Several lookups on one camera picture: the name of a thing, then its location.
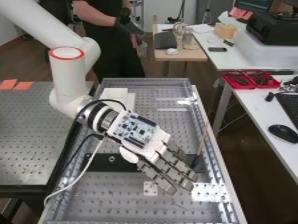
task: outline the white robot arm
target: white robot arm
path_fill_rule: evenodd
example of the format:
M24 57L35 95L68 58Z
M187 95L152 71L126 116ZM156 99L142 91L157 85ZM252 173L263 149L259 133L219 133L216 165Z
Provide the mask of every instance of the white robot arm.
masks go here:
M0 13L52 49L51 105L72 118L80 115L79 121L95 132L107 133L120 144L123 157L171 195L176 193L173 182L192 191L199 175L160 126L131 111L116 111L104 102L88 106L96 100L86 88L86 74L100 57L96 41L82 38L34 0L0 0Z

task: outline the red box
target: red box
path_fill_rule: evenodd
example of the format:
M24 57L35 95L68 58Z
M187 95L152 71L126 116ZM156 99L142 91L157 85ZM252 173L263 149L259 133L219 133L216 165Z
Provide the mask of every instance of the red box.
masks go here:
M260 89L276 89L280 88L281 83L273 78L273 76L263 70L245 70L243 71L245 76L249 77L256 87Z
M223 71L221 75L233 89L255 89L256 83L249 76L239 70Z

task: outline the monitor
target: monitor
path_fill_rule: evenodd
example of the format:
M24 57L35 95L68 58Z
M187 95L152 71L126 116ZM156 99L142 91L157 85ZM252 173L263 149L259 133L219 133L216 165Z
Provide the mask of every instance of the monitor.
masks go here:
M237 0L236 7L252 12L268 12L273 4L273 0Z

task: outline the wall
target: wall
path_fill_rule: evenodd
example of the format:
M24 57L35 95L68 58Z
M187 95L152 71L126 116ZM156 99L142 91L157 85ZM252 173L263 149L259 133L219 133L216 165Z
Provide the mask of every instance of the wall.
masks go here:
M224 11L231 11L235 5L235 0L211 0L212 20L217 22L217 18ZM203 22L205 10L208 7L208 0L199 0L197 4L197 23Z
M168 17L179 16L183 0L144 0L145 4L145 32L152 32L153 16L157 15L157 22L165 23ZM195 24L196 21L196 0L185 2L185 22Z
M20 36L16 26L0 15L0 46Z

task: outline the robot finger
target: robot finger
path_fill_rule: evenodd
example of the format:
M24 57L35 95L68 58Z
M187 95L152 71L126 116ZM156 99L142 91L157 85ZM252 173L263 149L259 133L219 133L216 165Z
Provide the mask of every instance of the robot finger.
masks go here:
M193 182L199 180L199 174L189 168L189 166L179 159L176 154L167 150L161 155L163 159L175 167L179 172L189 178Z
M165 145L168 147L168 150L173 152L179 159L187 163L187 154L184 150L176 145L176 143L171 140Z
M161 157L155 166L185 190L193 190L193 182Z
M176 194L177 189L173 184L163 177L145 160L139 161L138 167L168 194Z

